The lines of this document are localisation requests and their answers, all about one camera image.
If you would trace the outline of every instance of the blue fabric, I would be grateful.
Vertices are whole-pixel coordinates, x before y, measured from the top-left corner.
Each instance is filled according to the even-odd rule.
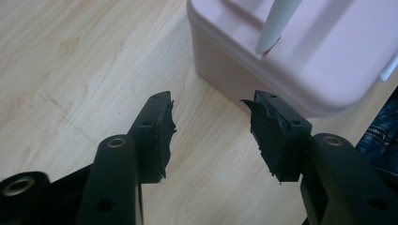
[[[369,126],[357,149],[376,169],[398,177],[398,97],[389,100]]]

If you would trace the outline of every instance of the wood grain surface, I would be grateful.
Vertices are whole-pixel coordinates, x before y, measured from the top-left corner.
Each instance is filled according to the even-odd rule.
[[[356,144],[397,77],[310,119],[314,133]],[[301,224],[299,183],[270,175],[250,116],[195,73],[184,0],[1,1],[0,179],[42,171],[54,181],[90,164],[166,90],[177,134],[167,179],[143,186],[145,224]]]

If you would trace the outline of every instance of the wooden table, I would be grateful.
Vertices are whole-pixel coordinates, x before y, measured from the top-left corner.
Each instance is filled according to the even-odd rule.
[[[168,177],[144,185],[145,224],[301,224],[298,183],[268,172],[250,116],[195,73],[186,2],[1,1],[0,179],[52,181],[126,133],[170,90],[178,132]],[[310,121],[356,144],[398,83],[377,82],[345,112]]]

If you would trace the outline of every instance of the pink plastic container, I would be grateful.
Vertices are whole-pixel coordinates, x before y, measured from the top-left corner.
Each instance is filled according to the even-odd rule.
[[[279,41],[257,53],[272,3],[188,1],[196,70],[236,103],[258,89],[306,117],[333,115],[359,101],[398,50],[398,1],[303,0]]]

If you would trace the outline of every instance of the mounting hole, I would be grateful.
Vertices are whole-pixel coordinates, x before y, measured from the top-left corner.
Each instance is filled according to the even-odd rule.
[[[388,208],[387,204],[378,198],[369,198],[366,202],[376,209],[386,210]]]
[[[108,147],[117,148],[117,147],[121,147],[121,146],[125,145],[125,143],[126,143],[126,140],[124,140],[122,138],[115,138],[115,139],[108,141]]]
[[[26,192],[29,188],[31,188],[35,184],[35,179],[30,176],[24,176],[11,182],[3,189],[4,196],[15,196],[21,193]]]
[[[332,136],[326,136],[323,138],[323,141],[325,143],[328,143],[330,145],[334,145],[334,146],[340,146],[343,145],[342,141],[340,141],[340,139],[337,139],[335,137]]]
[[[292,121],[292,124],[294,124],[294,125],[300,125],[301,122],[300,122],[299,120],[293,120],[293,121]]]
[[[97,205],[97,209],[102,212],[102,213],[106,213],[106,212],[110,212],[115,208],[115,203],[112,202],[109,199],[103,199],[101,201],[99,201],[98,205]]]

